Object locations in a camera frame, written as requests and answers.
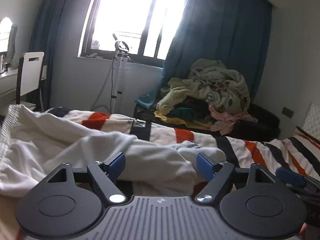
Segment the white sweatpants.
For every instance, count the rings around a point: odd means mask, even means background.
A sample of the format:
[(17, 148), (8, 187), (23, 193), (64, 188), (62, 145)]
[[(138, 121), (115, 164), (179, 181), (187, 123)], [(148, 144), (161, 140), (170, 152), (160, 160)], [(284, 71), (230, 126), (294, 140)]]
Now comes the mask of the white sweatpants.
[(160, 146), (121, 132), (102, 132), (49, 113), (12, 105), (1, 127), (1, 194), (22, 197), (61, 163), (85, 167), (124, 153), (120, 179), (138, 195), (190, 195), (203, 182), (196, 156), (226, 159), (215, 147), (191, 142)]

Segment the pink garment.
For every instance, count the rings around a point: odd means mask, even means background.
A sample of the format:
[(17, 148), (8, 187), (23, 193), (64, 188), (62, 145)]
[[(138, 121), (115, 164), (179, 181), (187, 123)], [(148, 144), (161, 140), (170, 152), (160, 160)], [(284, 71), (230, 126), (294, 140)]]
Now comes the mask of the pink garment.
[(219, 113), (212, 105), (209, 105), (210, 116), (216, 120), (210, 127), (211, 132), (219, 132), (221, 135), (231, 133), (235, 123), (238, 120), (258, 122), (258, 119), (252, 117), (247, 112), (239, 114), (229, 114), (227, 112)]

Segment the black suitcase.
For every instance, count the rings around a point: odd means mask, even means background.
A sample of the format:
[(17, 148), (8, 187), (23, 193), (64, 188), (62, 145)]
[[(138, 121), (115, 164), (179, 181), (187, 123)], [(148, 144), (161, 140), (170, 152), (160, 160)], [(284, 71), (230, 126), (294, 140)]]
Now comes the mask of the black suitcase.
[[(255, 104), (250, 105), (249, 113), (257, 114), (259, 121), (250, 122), (245, 120), (238, 120), (234, 124), (231, 133), (227, 134), (228, 137), (260, 142), (267, 142), (273, 139), (277, 139), (277, 137), (280, 135), (280, 121), (275, 115)], [(210, 134), (213, 137), (218, 137), (220, 135), (220, 132), (211, 132), (199, 128), (189, 128), (184, 124), (176, 125), (163, 122), (162, 120), (159, 120), (155, 117), (153, 110), (146, 109), (138, 104), (136, 104), (135, 106), (133, 117), (170, 128), (187, 129), (192, 132)]]

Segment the dark green garment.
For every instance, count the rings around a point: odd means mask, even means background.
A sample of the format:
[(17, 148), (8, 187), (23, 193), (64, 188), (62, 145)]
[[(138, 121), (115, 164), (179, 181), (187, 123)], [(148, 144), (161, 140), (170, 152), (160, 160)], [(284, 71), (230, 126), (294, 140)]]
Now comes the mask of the dark green garment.
[(194, 108), (174, 108), (168, 114), (167, 117), (169, 118), (179, 118), (182, 120), (193, 120), (196, 118), (204, 119), (206, 116), (209, 115), (209, 111), (207, 109), (199, 109)]

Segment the yellow garment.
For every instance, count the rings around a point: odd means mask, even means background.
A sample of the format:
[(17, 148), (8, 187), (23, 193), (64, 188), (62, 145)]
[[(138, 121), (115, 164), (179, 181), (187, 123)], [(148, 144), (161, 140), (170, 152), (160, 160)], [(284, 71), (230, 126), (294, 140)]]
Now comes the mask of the yellow garment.
[(188, 128), (195, 128), (195, 129), (204, 129), (206, 130), (205, 127), (198, 125), (196, 123), (193, 123), (192, 121), (185, 121), (179, 118), (170, 118), (167, 116), (164, 116), (162, 113), (160, 113), (159, 111), (155, 111), (154, 112), (155, 118), (166, 122), (167, 124), (173, 124), (173, 125), (185, 125)]

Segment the striped white orange black blanket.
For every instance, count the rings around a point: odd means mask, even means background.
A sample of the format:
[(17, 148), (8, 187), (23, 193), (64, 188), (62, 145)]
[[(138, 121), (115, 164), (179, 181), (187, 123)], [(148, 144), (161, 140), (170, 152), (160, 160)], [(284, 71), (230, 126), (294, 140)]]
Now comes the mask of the striped white orange black blanket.
[(138, 139), (158, 145), (188, 141), (204, 147), (217, 147), (226, 154), (227, 161), (237, 167), (247, 168), (252, 163), (257, 163), (272, 173), (282, 167), (301, 176), (319, 180), (319, 140), (300, 127), (296, 128), (293, 136), (284, 140), (258, 142), (171, 128), (121, 114), (69, 110), (62, 107), (52, 108), (48, 113), (103, 132), (133, 134)]

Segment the light blue cloth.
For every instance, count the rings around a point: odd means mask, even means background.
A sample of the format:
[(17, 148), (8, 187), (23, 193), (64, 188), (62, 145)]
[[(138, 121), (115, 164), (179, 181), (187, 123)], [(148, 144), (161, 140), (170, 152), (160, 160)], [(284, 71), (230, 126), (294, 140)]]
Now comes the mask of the light blue cloth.
[(161, 94), (159, 90), (148, 92), (147, 94), (139, 96), (135, 103), (145, 109), (155, 109), (157, 103), (161, 100)]

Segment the cream patterned fleece blanket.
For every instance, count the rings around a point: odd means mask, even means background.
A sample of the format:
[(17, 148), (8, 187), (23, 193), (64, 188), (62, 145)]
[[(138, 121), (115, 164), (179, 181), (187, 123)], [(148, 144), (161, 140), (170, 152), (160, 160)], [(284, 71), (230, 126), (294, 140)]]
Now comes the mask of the cream patterned fleece blanket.
[(220, 60), (197, 60), (186, 79), (172, 77), (160, 92), (162, 98), (156, 109), (163, 115), (187, 97), (203, 100), (219, 113), (239, 114), (246, 112), (250, 105), (244, 76), (228, 69)]

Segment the white black chair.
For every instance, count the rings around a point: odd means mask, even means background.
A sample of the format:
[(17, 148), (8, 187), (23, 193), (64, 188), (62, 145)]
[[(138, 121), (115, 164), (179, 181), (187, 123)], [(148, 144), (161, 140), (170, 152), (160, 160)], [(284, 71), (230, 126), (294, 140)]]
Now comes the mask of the white black chair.
[(24, 53), (20, 58), (16, 83), (16, 104), (24, 105), (31, 111), (37, 108), (35, 103), (22, 101), (21, 97), (39, 89), (42, 77), (44, 52)]

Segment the white garment steamer stand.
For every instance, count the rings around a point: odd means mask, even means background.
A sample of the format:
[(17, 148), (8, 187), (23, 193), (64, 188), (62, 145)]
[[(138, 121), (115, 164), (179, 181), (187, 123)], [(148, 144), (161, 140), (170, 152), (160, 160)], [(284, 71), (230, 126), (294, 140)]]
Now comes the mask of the white garment steamer stand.
[[(112, 58), (111, 68), (90, 109), (91, 111), (96, 111), (99, 108), (104, 108), (110, 114), (119, 113), (120, 111), (121, 97), (123, 94), (123, 81), (127, 60), (129, 58), (129, 46), (124, 41), (119, 40), (115, 33), (113, 33), (112, 36), (115, 40), (115, 52)], [(102, 96), (103, 91), (105, 90), (108, 80), (111, 80), (109, 106), (104, 104), (98, 105), (98, 101)]]

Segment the white dressing table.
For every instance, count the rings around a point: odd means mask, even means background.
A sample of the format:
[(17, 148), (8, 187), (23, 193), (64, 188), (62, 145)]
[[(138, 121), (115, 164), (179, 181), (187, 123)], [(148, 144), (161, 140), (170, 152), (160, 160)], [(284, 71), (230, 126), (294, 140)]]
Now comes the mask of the white dressing table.
[[(16, 104), (16, 88), (17, 88), (17, 74), (18, 69), (10, 68), (7, 72), (1, 74), (1, 118), (5, 117), (10, 105)], [(27, 95), (35, 92), (37, 96), (37, 103), (31, 103), (27, 100)], [(30, 93), (25, 93), (25, 90), (21, 90), (20, 103), (31, 111), (43, 110), (43, 106), (40, 104), (41, 100), (40, 83), (36, 90)]]

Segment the teal right curtain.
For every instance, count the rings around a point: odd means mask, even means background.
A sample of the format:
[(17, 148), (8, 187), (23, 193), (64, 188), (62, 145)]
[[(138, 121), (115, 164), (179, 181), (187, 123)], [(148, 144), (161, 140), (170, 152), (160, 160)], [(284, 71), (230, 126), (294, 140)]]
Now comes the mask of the teal right curtain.
[(267, 0), (187, 0), (160, 86), (172, 77), (186, 78), (198, 59), (220, 60), (244, 76), (253, 99), (266, 61), (272, 8)]

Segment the arched vanity mirror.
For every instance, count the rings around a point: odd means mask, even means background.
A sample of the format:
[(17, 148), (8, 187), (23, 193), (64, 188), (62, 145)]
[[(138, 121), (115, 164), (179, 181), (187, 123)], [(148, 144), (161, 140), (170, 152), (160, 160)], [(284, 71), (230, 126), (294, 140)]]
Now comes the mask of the arched vanity mirror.
[(11, 64), (15, 55), (17, 25), (9, 17), (1, 20), (1, 55), (3, 62)]

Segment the dark wall socket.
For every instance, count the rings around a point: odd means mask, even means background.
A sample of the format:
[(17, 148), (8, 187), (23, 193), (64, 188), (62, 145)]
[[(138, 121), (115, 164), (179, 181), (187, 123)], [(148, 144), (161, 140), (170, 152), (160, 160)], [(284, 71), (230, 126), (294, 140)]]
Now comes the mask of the dark wall socket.
[(281, 111), (282, 115), (287, 116), (288, 118), (292, 119), (294, 115), (294, 111), (290, 110), (289, 108), (283, 107)]

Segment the window with dark frame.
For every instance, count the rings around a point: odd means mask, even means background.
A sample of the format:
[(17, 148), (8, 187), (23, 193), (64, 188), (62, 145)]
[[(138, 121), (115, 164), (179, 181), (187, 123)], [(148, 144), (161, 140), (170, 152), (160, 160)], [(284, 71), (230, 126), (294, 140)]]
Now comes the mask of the window with dark frame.
[(92, 0), (81, 55), (111, 59), (116, 41), (130, 60), (162, 67), (186, 0)]

